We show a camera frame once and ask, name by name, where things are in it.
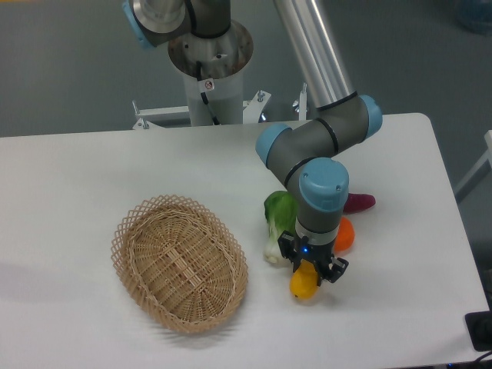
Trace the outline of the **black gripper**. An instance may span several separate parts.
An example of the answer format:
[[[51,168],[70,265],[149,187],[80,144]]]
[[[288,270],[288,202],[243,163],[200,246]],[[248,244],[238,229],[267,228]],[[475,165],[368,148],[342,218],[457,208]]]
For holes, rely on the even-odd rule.
[[[292,263],[295,273],[301,261],[311,262],[317,268],[317,286],[323,281],[335,283],[347,270],[349,262],[343,258],[332,257],[334,239],[327,244],[315,245],[309,239],[299,238],[296,234],[283,231],[278,239],[281,256]]]

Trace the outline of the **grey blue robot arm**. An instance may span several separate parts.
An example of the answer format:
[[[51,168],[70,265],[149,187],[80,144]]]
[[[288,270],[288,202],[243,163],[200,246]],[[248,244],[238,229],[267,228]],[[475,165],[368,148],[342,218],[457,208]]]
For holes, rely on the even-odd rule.
[[[249,32],[231,18],[228,1],[126,1],[125,16],[139,44],[167,45],[184,78],[191,124],[244,122],[241,73],[251,60]],[[335,282],[347,262],[334,256],[349,176],[335,156],[374,135],[382,113],[351,84],[327,19],[316,1],[277,1],[316,117],[299,128],[267,127],[255,150],[295,198],[295,229],[278,240],[283,258],[313,265],[319,281]]]

